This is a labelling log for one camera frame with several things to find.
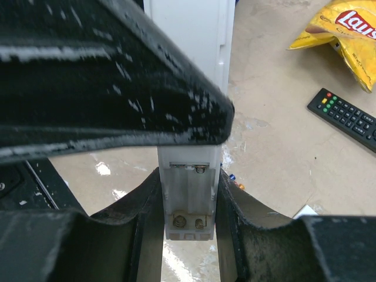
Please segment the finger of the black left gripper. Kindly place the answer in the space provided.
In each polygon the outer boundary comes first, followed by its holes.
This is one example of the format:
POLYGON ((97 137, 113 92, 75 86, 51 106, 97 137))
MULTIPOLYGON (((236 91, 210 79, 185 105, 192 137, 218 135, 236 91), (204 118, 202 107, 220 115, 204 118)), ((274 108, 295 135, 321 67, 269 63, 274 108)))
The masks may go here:
POLYGON ((234 106, 134 1, 1 2, 1 162, 220 145, 234 106))

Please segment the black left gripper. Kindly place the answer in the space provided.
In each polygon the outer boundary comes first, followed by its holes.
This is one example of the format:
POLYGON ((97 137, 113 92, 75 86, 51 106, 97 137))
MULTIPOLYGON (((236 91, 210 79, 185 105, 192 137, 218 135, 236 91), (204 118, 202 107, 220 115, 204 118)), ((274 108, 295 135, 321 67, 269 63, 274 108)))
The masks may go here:
POLYGON ((49 160, 1 166, 1 216, 64 213, 87 215, 49 160))

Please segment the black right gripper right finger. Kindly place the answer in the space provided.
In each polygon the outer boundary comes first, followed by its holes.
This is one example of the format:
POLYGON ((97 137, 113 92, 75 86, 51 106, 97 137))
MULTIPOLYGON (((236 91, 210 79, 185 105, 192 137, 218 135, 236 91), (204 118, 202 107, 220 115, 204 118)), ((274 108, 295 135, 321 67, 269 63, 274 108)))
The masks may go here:
POLYGON ((375 218, 291 219, 220 173, 216 237, 221 281, 374 281, 375 218))

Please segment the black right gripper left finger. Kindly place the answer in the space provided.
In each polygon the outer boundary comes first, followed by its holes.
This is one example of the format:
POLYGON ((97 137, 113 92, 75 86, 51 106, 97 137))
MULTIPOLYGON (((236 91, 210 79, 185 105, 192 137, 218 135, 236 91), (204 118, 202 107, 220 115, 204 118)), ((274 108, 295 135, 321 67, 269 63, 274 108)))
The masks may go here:
POLYGON ((160 281, 159 171, 107 208, 1 212, 2 281, 160 281))

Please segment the white remote control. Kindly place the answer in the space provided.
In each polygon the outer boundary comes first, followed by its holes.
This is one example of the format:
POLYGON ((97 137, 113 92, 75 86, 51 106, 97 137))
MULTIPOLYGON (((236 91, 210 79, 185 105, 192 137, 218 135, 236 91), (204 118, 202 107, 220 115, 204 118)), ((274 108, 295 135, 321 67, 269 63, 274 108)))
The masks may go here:
MULTIPOLYGON (((227 93, 235 1, 144 1, 144 12, 227 93)), ((168 240, 213 239, 221 146, 158 147, 168 240)))

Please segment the white remote battery cover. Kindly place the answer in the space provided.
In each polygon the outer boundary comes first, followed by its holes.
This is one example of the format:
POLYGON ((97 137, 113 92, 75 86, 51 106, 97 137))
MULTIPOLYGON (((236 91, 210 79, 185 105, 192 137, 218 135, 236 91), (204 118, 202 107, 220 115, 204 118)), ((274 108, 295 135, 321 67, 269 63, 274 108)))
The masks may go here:
POLYGON ((301 216, 317 216, 318 213, 309 205, 303 206, 294 216, 293 219, 298 219, 301 216))

